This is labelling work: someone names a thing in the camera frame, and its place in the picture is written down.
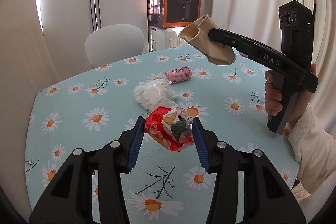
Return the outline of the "cream sleeve right forearm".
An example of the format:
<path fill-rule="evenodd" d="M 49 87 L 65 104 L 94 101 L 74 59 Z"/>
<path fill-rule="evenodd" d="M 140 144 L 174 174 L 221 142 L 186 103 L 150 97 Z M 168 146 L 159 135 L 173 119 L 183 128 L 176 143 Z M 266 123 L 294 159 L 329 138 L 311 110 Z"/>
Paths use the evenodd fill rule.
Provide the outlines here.
<path fill-rule="evenodd" d="M 323 129 L 312 107 L 307 105 L 288 141 L 295 160 L 300 163 L 297 177 L 312 194 L 335 172 L 335 139 Z"/>

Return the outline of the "right hand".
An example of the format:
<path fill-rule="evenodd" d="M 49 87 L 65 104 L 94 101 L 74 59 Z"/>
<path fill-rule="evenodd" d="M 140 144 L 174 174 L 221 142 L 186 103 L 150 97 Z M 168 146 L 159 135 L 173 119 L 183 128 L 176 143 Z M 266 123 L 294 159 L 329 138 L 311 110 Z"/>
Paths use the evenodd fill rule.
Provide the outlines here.
<path fill-rule="evenodd" d="M 271 70 L 265 73 L 265 110 L 268 114 L 276 116 L 282 110 L 282 94 L 279 90 L 275 89 L 272 85 L 273 74 Z M 288 119 L 288 123 L 291 128 L 295 127 L 295 124 L 304 114 L 306 107 L 312 97 L 313 93 L 302 90 L 300 91 L 297 101 L 293 107 L 291 115 Z"/>

